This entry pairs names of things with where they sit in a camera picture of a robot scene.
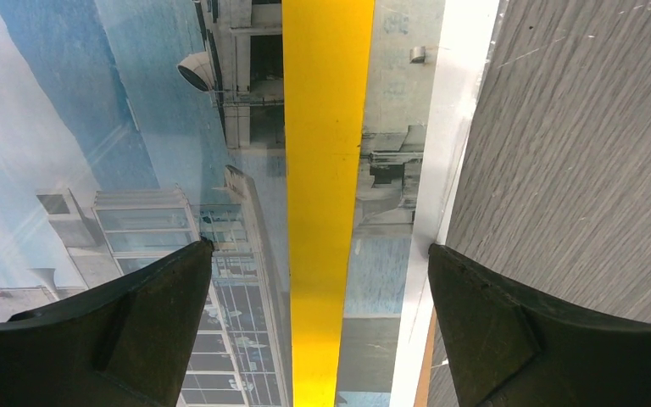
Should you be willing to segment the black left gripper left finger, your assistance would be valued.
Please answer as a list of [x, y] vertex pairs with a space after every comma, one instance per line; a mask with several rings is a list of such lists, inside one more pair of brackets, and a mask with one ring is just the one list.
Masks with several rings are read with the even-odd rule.
[[174, 406], [212, 275], [191, 243], [0, 322], [0, 406]]

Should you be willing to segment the brown frame backing board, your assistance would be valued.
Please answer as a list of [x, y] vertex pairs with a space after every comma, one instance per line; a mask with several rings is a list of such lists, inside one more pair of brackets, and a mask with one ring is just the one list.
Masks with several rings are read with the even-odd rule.
[[431, 312], [431, 319], [429, 330], [426, 337], [426, 346], [423, 355], [423, 360], [420, 369], [418, 386], [416, 389], [414, 407], [426, 407], [429, 395], [429, 387], [431, 382], [431, 369], [433, 367], [432, 357], [433, 348], [437, 330], [437, 315], [433, 309]]

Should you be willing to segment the building and sky photo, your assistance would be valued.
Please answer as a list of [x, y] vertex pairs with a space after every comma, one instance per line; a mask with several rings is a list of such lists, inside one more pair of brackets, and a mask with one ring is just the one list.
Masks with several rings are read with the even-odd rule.
[[[449, 200], [494, 1], [374, 1], [344, 317], [355, 286], [399, 283], [369, 317], [424, 329], [421, 160]], [[207, 237], [214, 281], [174, 406], [287, 406], [292, 352], [282, 4], [0, 1], [0, 322]]]

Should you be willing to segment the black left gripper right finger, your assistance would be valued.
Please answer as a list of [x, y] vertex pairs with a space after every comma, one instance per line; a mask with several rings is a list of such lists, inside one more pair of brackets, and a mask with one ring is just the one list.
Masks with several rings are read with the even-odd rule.
[[569, 303], [443, 245], [431, 295], [462, 406], [651, 406], [651, 324]]

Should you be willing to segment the yellow picture frame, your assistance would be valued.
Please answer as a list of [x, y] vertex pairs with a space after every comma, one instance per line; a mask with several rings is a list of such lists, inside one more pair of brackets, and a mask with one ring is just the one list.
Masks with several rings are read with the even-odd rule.
[[375, 4], [282, 4], [293, 403], [336, 400]]

